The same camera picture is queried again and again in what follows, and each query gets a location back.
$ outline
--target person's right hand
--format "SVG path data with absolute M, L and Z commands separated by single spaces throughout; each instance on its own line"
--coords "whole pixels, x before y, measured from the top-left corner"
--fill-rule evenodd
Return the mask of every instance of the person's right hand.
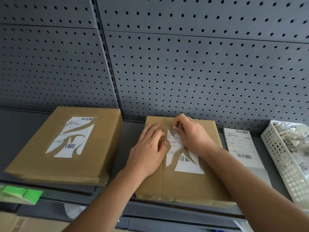
M 203 157 L 207 152 L 218 148 L 203 126 L 184 114 L 174 118 L 173 126 L 176 127 L 174 130 L 179 133 L 184 146 L 196 155 Z

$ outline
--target person's left hand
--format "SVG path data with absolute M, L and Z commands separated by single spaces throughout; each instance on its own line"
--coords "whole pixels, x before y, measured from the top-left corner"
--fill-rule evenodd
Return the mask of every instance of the person's left hand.
M 160 124 L 145 126 L 137 144 L 131 149 L 126 168 L 135 171 L 144 180 L 152 175 L 160 166 L 167 150 L 167 142 L 158 143 L 165 132 L 158 129 Z

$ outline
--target person's left arm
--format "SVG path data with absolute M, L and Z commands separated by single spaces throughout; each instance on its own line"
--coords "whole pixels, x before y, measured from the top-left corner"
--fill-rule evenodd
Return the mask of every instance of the person's left arm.
M 153 174 L 166 154 L 166 141 L 158 148 L 165 133 L 160 124 L 145 126 L 137 144 L 131 149 L 126 167 L 64 232 L 112 232 L 133 193 L 142 181 Z

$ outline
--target perforated basket side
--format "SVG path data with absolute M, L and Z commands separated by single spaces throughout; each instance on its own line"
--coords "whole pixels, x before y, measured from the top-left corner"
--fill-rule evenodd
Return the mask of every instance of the perforated basket side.
M 293 202 L 309 210 L 309 185 L 307 179 L 288 151 L 272 124 L 265 129 L 261 138 L 272 157 Z

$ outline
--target basket contents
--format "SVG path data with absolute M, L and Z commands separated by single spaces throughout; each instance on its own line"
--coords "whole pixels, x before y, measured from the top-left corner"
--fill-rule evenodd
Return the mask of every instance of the basket contents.
M 309 133 L 302 132 L 291 123 L 274 124 L 279 135 L 290 150 L 300 169 L 309 179 Z

